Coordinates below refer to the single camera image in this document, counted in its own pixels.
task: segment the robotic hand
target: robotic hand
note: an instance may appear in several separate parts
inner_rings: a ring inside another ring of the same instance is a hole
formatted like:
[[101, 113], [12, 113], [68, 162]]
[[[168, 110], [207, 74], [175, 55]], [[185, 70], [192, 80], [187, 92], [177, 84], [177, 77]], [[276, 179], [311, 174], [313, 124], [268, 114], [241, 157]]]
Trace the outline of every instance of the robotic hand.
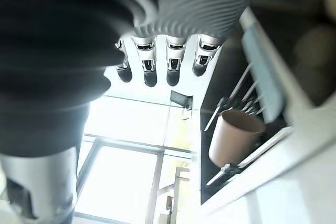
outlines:
[[187, 39], [199, 34], [193, 71], [200, 76], [248, 2], [0, 0], [0, 162], [23, 222], [71, 223], [89, 103], [110, 87], [107, 66], [132, 78], [122, 36], [132, 36], [152, 87], [155, 37], [165, 34], [174, 86]]

